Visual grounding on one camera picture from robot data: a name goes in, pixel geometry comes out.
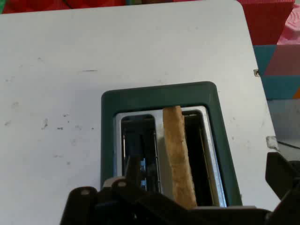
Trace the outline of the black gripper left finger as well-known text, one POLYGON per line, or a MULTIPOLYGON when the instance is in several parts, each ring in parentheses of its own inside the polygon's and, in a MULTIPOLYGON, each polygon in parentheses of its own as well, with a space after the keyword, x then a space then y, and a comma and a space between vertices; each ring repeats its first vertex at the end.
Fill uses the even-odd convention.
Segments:
POLYGON ((138 157, 128 161, 125 177, 98 192, 78 187, 68 196, 62 225, 188 225, 191 214, 162 194, 143 190, 138 157))

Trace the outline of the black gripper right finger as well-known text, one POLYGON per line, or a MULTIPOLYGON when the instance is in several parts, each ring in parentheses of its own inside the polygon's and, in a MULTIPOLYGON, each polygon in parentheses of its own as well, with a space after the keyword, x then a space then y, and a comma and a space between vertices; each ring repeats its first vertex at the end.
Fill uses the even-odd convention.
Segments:
POLYGON ((268 225, 300 223, 300 172, 278 152, 267 154, 265 179, 280 203, 268 214, 268 225))

